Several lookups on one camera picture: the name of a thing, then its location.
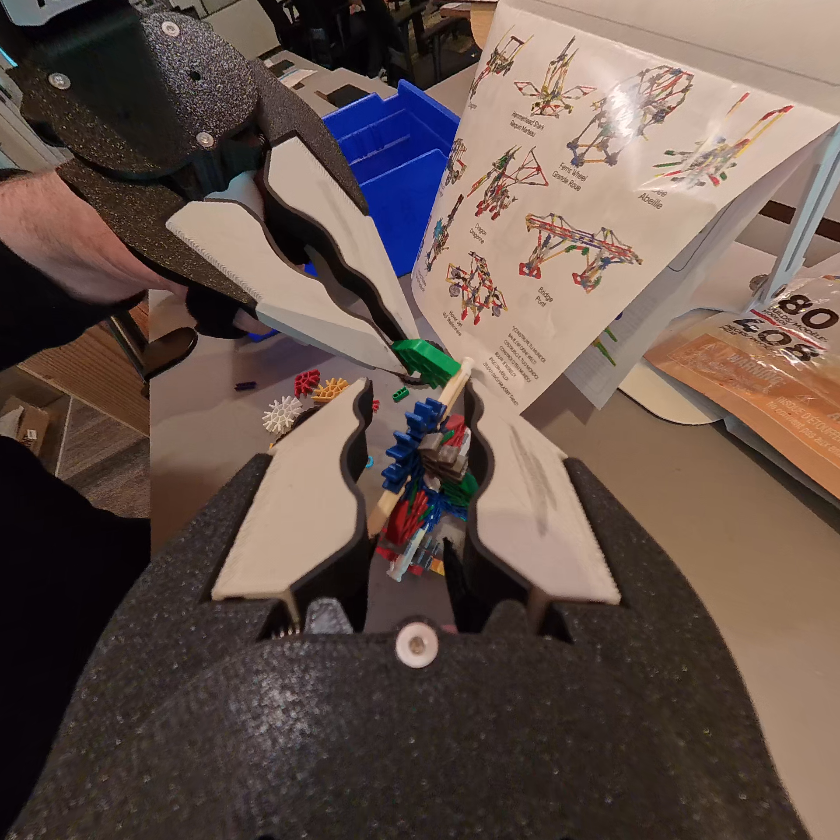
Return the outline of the green fan-shaped connector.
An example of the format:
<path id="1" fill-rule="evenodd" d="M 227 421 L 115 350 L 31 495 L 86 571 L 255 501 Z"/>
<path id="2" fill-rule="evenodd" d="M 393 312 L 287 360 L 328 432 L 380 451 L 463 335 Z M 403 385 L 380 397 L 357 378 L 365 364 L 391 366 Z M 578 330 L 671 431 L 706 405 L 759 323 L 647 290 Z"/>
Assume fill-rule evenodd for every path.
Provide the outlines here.
<path id="1" fill-rule="evenodd" d="M 443 388 L 460 371 L 459 362 L 435 343 L 424 339 L 396 341 L 391 350 L 408 375 L 424 385 Z"/>

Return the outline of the person's left hand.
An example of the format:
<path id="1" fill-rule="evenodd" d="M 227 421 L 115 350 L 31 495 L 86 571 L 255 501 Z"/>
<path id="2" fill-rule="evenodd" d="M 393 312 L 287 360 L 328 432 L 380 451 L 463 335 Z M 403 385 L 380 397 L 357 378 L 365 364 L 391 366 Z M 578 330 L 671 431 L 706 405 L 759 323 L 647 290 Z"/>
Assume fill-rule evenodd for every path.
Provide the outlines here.
<path id="1" fill-rule="evenodd" d="M 184 286 L 138 260 L 55 171 L 2 183 L 1 239 L 80 301 L 110 305 L 148 290 L 186 298 Z"/>

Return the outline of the brown wooden box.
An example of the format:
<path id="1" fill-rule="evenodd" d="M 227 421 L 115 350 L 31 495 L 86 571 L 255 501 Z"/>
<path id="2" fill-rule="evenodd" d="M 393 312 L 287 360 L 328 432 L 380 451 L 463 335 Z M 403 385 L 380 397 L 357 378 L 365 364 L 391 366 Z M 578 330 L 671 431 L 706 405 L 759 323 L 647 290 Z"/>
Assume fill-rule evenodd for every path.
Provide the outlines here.
<path id="1" fill-rule="evenodd" d="M 150 435 L 144 379 L 105 322 L 67 344 L 32 355 L 17 367 L 142 436 Z"/>

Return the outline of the blue plastic bin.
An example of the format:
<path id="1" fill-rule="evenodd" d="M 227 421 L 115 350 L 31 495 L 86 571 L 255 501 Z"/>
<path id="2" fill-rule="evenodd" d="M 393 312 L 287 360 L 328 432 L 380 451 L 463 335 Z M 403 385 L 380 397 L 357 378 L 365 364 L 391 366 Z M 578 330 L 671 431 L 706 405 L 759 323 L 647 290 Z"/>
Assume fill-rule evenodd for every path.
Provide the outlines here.
<path id="1" fill-rule="evenodd" d="M 410 274 L 459 117 L 400 80 L 389 98 L 370 93 L 322 120 L 360 184 L 394 272 Z"/>

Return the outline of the large model picture poster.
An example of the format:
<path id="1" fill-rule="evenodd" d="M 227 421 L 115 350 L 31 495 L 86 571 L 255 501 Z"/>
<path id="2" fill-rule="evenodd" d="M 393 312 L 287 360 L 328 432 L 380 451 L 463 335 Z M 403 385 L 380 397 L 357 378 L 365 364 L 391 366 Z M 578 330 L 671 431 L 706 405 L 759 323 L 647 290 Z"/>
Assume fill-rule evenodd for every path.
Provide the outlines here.
<path id="1" fill-rule="evenodd" d="M 499 2 L 413 268 L 457 361 L 522 413 L 631 307 L 698 278 L 838 126 L 838 2 Z"/>

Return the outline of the white snowflake connector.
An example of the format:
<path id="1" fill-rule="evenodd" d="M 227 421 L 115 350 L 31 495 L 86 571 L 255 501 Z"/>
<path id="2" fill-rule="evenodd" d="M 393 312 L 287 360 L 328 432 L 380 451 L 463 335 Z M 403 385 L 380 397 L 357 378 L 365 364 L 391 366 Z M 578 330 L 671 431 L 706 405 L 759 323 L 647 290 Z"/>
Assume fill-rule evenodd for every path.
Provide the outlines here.
<path id="1" fill-rule="evenodd" d="M 268 411 L 263 415 L 263 428 L 270 434 L 279 438 L 288 434 L 298 417 L 303 412 L 303 405 L 294 395 L 282 397 L 269 405 Z"/>

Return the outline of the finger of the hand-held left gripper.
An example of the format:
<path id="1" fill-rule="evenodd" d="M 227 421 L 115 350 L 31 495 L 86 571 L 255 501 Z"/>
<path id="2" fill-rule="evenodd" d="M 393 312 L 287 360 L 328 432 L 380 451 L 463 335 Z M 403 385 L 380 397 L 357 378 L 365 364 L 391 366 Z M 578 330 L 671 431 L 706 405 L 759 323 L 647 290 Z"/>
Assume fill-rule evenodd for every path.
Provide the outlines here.
<path id="1" fill-rule="evenodd" d="M 333 299 L 342 304 L 350 303 L 350 296 L 360 299 L 388 343 L 418 339 L 415 318 L 372 217 L 298 136 L 270 149 L 263 183 L 271 222 L 318 255 L 318 276 Z"/>
<path id="2" fill-rule="evenodd" d="M 245 205 L 226 199 L 192 202 L 167 227 L 246 291 L 270 327 L 362 366 L 408 375 L 372 321 L 341 307 L 320 280 L 282 258 Z"/>

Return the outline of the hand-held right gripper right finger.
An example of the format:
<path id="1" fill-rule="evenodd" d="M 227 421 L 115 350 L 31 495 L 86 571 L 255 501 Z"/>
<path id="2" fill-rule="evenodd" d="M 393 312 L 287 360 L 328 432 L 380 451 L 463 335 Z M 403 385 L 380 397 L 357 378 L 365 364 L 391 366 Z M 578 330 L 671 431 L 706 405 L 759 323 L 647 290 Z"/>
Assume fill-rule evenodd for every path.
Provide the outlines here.
<path id="1" fill-rule="evenodd" d="M 567 454 L 478 381 L 463 392 L 470 431 L 465 588 L 487 611 L 500 602 L 621 603 L 574 487 Z"/>

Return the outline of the colourful toy construction model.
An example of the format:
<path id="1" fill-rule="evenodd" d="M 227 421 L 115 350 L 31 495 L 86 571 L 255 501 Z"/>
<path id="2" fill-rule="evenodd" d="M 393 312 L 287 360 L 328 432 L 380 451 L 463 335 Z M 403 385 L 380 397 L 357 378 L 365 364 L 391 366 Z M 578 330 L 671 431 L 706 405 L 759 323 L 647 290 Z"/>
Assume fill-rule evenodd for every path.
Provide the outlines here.
<path id="1" fill-rule="evenodd" d="M 382 471 L 383 492 L 368 514 L 367 532 L 397 582 L 406 573 L 445 573 L 438 524 L 446 517 L 465 521 L 477 493 L 468 468 L 471 432 L 465 418 L 453 413 L 473 361 L 460 364 L 441 393 L 406 411 L 406 430 L 395 431 L 385 451 L 391 461 Z"/>

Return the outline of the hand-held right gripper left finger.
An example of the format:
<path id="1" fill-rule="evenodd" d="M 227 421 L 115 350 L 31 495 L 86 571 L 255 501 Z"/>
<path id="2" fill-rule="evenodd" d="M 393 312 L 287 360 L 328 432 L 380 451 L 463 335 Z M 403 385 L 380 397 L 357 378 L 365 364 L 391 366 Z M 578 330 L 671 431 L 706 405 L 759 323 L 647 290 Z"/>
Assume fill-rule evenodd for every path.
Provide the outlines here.
<path id="1" fill-rule="evenodd" d="M 369 458 L 372 404 L 372 381 L 358 379 L 280 441 L 213 600 L 290 593 L 304 616 L 315 600 L 329 597 L 347 617 L 366 617 L 372 548 L 358 481 Z"/>

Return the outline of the person's left forearm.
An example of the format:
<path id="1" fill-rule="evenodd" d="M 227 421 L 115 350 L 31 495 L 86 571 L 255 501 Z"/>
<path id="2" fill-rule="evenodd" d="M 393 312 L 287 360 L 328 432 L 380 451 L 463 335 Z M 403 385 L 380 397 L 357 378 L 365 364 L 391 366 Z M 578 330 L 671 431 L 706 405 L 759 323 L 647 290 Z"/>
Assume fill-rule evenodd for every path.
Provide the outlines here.
<path id="1" fill-rule="evenodd" d="M 79 301 L 2 246 L 1 370 L 80 337 L 102 309 Z"/>

